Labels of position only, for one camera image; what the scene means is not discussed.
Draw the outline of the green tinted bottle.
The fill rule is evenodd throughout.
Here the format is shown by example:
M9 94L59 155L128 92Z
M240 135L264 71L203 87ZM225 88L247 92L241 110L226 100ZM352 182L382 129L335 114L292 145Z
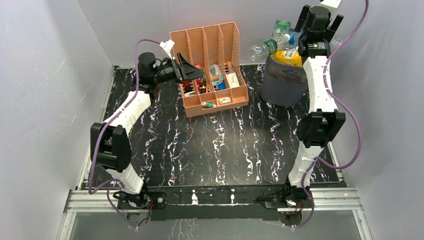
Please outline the green tinted bottle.
M273 37L289 34L291 29L291 22L286 20L276 20L274 24Z

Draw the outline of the yellow juice bottle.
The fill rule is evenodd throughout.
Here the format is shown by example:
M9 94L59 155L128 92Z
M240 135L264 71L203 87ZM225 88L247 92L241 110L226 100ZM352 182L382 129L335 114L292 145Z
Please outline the yellow juice bottle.
M302 57L299 55L296 49L286 49L277 51L274 55L274 60L283 65L299 68L303 67Z

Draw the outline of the clear bottle dark green label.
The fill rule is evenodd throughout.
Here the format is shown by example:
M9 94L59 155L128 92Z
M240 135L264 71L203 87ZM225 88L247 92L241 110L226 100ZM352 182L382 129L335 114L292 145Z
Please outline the clear bottle dark green label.
M248 49L248 56L252 62L265 60L289 43L291 36L287 33L276 33L273 36L254 44Z

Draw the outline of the clear bottle blue label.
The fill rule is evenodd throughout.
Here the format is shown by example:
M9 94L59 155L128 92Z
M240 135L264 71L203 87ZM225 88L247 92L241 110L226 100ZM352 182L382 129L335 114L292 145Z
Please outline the clear bottle blue label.
M299 32L295 32L295 31L291 32L290 33L290 39L289 39L288 43L290 45L297 46L299 44L300 35L301 34Z

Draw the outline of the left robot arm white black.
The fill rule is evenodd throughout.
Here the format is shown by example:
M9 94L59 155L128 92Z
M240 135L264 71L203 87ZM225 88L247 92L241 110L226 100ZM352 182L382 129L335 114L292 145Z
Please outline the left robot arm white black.
M129 133L166 82L189 83L205 73L190 64L179 52L177 57L156 58L152 52L135 57L135 83L123 104L104 122L90 128L92 166L101 166L116 182L114 198L134 208L146 208L152 202L144 180L134 170Z

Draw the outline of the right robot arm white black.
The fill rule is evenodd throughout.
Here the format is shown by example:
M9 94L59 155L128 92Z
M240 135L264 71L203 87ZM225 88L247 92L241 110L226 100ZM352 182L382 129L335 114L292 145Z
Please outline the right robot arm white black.
M267 209L294 208L308 199L310 177L323 149L346 121L328 91L331 81L323 71L331 55L330 42L343 16L337 14L339 0L322 0L319 5L302 8L295 32L300 33L298 54L301 56L309 90L309 112L297 125L299 147L292 170L282 188L256 198Z

